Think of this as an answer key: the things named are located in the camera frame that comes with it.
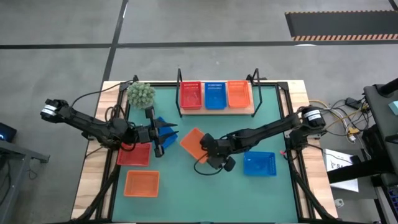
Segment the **black floor mat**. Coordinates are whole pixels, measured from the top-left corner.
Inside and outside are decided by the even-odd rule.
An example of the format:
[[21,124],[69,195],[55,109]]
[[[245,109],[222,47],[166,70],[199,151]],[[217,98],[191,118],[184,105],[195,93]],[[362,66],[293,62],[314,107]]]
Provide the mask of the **black floor mat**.
[[398,39],[397,11],[286,12],[293,40]]

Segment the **wooden board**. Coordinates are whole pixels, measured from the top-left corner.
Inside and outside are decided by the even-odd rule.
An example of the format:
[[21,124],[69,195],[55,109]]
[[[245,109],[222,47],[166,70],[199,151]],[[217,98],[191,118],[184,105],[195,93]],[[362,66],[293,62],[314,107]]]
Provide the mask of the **wooden board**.
[[[104,82],[103,90],[120,82],[121,81]],[[147,81],[147,82],[166,82],[166,81]],[[264,83],[287,82],[289,84],[290,97],[292,100],[292,106],[294,111],[297,110],[297,108],[299,108],[300,106],[309,105],[307,91],[305,89],[303,80],[278,80],[278,81],[268,80],[261,82]],[[104,120],[104,113],[107,107],[114,106],[116,104],[116,100],[118,98],[118,90],[119,87],[117,86],[101,94],[99,98],[98,109],[96,112],[96,118]],[[283,91],[281,91],[281,96],[282,96],[281,97],[282,104],[284,107],[284,114],[288,114],[287,104]],[[125,97],[123,98],[123,102],[124,103],[122,105],[125,105],[126,102]],[[316,146],[320,145],[319,141],[316,140],[309,140],[309,143]],[[98,147],[99,147],[98,142],[96,141],[90,142],[88,145],[87,153],[94,151]],[[322,206],[331,215],[337,217],[337,211],[333,200],[333,196],[331,194],[331,188],[326,173],[326,168],[323,163],[322,152],[314,147],[307,147],[305,150],[303,150],[303,158],[304,158],[305,168],[307,171],[307,177],[311,191],[314,193],[314,195],[322,204]],[[90,205],[90,203],[95,198],[95,195],[100,190],[105,159],[106,159],[106,150],[102,149],[92,154],[89,158],[85,160],[83,164],[83,170],[81,173],[80,183],[78,186],[78,191],[76,194],[75,204],[73,206],[71,218],[79,217],[85,211],[87,206]],[[297,170],[300,170],[297,163],[296,163],[296,168]],[[309,217],[305,195],[301,189],[299,189],[299,194],[300,194],[300,202],[303,208],[303,216]],[[110,195],[110,190],[107,192],[105,198],[104,209],[103,209],[104,217],[107,215],[109,207],[109,195]]]
[[227,105],[224,110],[208,110],[205,106],[205,82],[201,83],[201,102],[202,107],[199,110],[185,110],[181,108],[181,114],[185,115],[193,115],[193,114],[201,114],[201,115],[211,115],[211,114],[253,114],[254,113],[254,102],[253,102],[253,92],[251,88],[251,83],[248,82],[248,90],[249,90],[249,99],[250,104],[246,108],[230,108],[228,106],[228,99]]

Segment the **green table surface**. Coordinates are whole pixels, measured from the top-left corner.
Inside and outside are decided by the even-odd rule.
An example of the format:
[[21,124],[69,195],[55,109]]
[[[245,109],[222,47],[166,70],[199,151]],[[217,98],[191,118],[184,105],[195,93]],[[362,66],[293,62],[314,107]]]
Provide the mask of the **green table surface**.
[[[279,151],[285,150],[283,134],[261,141],[252,151],[274,152],[277,176],[249,177],[243,174],[243,154],[231,172],[221,171],[203,176],[193,170],[195,158],[180,141],[193,128],[219,138],[242,128],[257,128],[280,119],[277,92],[262,86],[263,104],[257,115],[189,115],[180,118],[175,107],[175,88],[156,87],[155,115],[178,126],[178,139],[161,158],[151,152],[150,166],[122,166],[114,203],[114,222],[297,222],[294,194],[287,161]],[[257,87],[253,87],[258,103]],[[143,110],[131,109],[129,120],[147,125]],[[208,164],[199,164],[202,172],[214,172]],[[129,170],[158,170],[159,195],[156,198],[125,197],[124,185]]]

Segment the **blue plastic tray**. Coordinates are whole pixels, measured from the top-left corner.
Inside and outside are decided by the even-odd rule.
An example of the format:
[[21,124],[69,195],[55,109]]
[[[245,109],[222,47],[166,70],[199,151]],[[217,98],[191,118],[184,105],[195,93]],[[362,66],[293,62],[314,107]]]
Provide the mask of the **blue plastic tray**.
[[[158,117],[157,119],[165,122],[165,120],[162,117]],[[172,133],[174,130],[170,127],[163,127],[159,128],[159,136],[162,136],[167,133]],[[166,149],[169,145],[173,144],[175,140],[178,138],[177,134],[174,134],[166,139],[166,141],[162,144],[163,148]]]
[[223,110],[226,108],[225,83],[205,83],[205,106],[208,110]]
[[275,153],[245,152],[243,173],[250,176],[276,176]]

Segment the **plastic basket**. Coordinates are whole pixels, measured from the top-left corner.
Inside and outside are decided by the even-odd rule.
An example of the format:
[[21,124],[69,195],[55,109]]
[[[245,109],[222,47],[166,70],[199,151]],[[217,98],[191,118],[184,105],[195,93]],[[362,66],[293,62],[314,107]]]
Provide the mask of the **plastic basket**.
[[223,110],[226,108],[225,83],[205,83],[205,106],[208,110]]
[[[165,122],[162,117],[158,117],[157,119]],[[162,135],[167,134],[167,133],[172,133],[172,132],[174,132],[174,130],[171,127],[159,128],[159,136],[162,136]],[[167,147],[169,147],[171,144],[173,144],[175,142],[175,140],[177,138],[178,138],[177,134],[174,134],[174,135],[168,137],[166,139],[166,141],[164,141],[163,144],[162,144],[163,148],[166,149]]]
[[[132,146],[123,144],[125,149],[131,149]],[[136,143],[133,151],[124,151],[119,149],[118,160],[116,163],[121,166],[149,166],[151,143]]]
[[159,171],[129,170],[124,186],[124,196],[157,197],[159,178]]
[[201,108],[201,83],[181,82],[180,106],[185,110]]
[[228,106],[246,108],[250,105],[247,81],[228,81]]
[[245,152],[243,173],[250,176],[276,176],[275,153]]
[[[203,155],[206,154],[201,148],[200,140],[205,134],[201,132],[199,129],[192,129],[181,141],[180,145],[189,152],[196,160],[200,159]],[[207,156],[200,159],[200,163],[203,164],[207,160]]]

